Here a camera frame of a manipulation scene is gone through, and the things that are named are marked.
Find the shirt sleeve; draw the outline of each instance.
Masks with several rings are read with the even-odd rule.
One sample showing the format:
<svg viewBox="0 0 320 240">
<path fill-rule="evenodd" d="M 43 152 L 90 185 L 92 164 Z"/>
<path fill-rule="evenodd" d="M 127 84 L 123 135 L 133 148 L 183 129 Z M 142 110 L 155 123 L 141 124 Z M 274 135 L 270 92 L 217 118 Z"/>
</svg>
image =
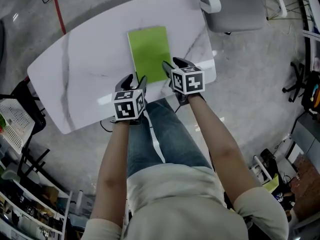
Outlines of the shirt sleeve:
<svg viewBox="0 0 320 240">
<path fill-rule="evenodd" d="M 122 229 L 115 223 L 101 218 L 89 219 L 81 240 L 119 240 Z"/>
<path fill-rule="evenodd" d="M 289 224 L 286 213 L 264 187 L 255 187 L 242 193 L 233 207 L 242 217 L 251 217 L 252 222 L 272 240 L 288 239 Z"/>
</svg>

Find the jeans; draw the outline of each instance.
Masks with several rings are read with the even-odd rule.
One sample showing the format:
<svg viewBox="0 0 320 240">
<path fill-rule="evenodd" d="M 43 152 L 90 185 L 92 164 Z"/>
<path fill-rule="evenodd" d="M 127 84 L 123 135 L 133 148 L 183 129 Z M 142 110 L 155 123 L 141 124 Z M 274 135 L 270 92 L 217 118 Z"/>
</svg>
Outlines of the jeans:
<svg viewBox="0 0 320 240">
<path fill-rule="evenodd" d="M 146 111 L 166 163 L 211 168 L 165 98 L 147 104 Z M 154 148 L 149 121 L 142 115 L 141 125 L 129 130 L 127 178 L 159 164 L 163 162 Z"/>
</svg>

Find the person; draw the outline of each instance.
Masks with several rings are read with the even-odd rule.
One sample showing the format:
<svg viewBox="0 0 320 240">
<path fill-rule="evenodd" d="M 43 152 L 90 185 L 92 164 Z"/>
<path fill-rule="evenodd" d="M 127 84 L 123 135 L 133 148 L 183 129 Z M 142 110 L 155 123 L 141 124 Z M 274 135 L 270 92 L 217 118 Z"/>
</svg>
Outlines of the person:
<svg viewBox="0 0 320 240">
<path fill-rule="evenodd" d="M 269 239 L 288 238 L 283 208 L 257 184 L 225 125 L 200 95 L 187 100 L 215 171 L 166 99 L 147 104 L 165 163 L 154 149 L 144 115 L 141 125 L 117 122 L 82 240 L 244 240 L 249 237 L 244 218 Z M 224 191 L 234 211 L 226 208 Z M 126 198 L 132 218 L 122 230 Z"/>
</svg>

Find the tabletop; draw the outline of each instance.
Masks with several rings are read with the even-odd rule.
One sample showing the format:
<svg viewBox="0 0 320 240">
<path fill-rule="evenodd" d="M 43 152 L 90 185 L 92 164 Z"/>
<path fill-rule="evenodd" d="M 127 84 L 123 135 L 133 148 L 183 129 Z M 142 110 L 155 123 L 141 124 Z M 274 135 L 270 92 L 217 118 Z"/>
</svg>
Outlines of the tabletop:
<svg viewBox="0 0 320 240">
<path fill-rule="evenodd" d="M 27 69 L 38 97 L 63 134 L 113 116 L 115 85 L 135 72 L 128 32 L 155 26 L 166 27 L 172 57 L 201 66 L 206 83 L 216 79 L 199 0 L 126 2 L 67 33 Z M 146 100 L 172 95 L 168 83 L 148 84 Z"/>
</svg>

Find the black and white cube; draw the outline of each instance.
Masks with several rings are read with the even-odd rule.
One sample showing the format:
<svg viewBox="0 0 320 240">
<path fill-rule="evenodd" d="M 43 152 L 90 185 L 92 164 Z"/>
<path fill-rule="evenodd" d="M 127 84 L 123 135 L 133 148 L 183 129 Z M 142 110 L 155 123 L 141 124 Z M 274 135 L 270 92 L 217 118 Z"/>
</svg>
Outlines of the black and white cube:
<svg viewBox="0 0 320 240">
<path fill-rule="evenodd" d="M 205 91 L 205 72 L 200 67 L 173 69 L 171 79 L 173 89 L 184 95 Z"/>
<path fill-rule="evenodd" d="M 117 121 L 138 119 L 145 109 L 142 89 L 115 92 L 112 101 Z"/>
</svg>

